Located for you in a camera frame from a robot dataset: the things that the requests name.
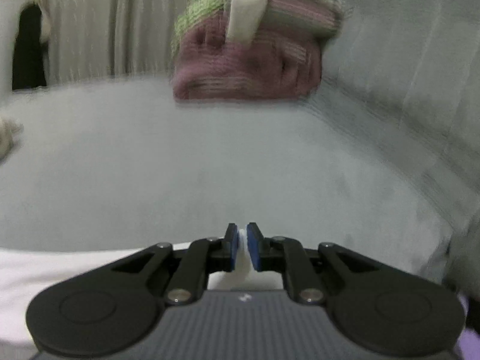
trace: purple fabric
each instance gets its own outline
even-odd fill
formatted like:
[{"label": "purple fabric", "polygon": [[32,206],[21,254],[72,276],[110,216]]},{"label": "purple fabric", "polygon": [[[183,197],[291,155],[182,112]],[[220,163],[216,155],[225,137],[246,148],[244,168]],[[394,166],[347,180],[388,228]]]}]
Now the purple fabric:
[{"label": "purple fabric", "polygon": [[[465,315],[469,311],[468,302],[460,297]],[[463,360],[480,360],[480,336],[472,329],[464,329],[457,342]]]},{"label": "purple fabric", "polygon": [[322,53],[311,35],[262,25],[247,47],[225,41],[227,24],[217,12],[182,38],[172,79],[177,100],[294,99],[320,84]]}]

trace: plush toy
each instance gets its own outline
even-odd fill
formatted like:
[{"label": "plush toy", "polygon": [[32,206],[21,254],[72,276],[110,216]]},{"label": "plush toy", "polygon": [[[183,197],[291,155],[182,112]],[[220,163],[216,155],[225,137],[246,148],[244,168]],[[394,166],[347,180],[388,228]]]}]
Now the plush toy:
[{"label": "plush toy", "polygon": [[0,161],[5,158],[14,145],[14,136],[23,130],[20,123],[8,120],[0,115]]}]

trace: gray ribbed surface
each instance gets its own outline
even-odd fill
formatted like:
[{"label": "gray ribbed surface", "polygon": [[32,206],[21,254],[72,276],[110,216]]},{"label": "gray ribbed surface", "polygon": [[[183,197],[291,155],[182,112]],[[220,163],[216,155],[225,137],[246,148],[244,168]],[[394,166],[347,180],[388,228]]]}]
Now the gray ribbed surface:
[{"label": "gray ribbed surface", "polygon": [[196,304],[169,309],[141,344],[103,360],[393,360],[354,345],[322,308],[298,305],[283,290],[249,294],[243,302],[242,292],[207,291]]}]

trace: screw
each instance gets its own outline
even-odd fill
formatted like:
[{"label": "screw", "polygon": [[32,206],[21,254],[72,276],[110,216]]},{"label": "screw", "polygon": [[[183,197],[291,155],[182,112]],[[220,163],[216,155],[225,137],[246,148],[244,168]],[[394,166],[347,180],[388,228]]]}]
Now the screw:
[{"label": "screw", "polygon": [[300,293],[300,298],[307,303],[320,302],[323,299],[323,292],[317,288],[307,288]]},{"label": "screw", "polygon": [[171,243],[168,243],[168,242],[160,242],[157,244],[157,248],[170,248],[172,246]]},{"label": "screw", "polygon": [[191,298],[191,293],[183,288],[175,288],[167,295],[169,300],[175,303],[183,303]]}]

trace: white logo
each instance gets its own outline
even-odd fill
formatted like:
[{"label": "white logo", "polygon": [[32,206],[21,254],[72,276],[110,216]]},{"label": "white logo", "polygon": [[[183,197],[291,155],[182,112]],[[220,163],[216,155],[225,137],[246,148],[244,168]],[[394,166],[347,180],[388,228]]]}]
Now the white logo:
[{"label": "white logo", "polygon": [[250,294],[243,294],[242,296],[239,296],[238,297],[238,300],[242,301],[242,302],[250,302],[251,300],[253,299],[253,296],[250,295]]}]

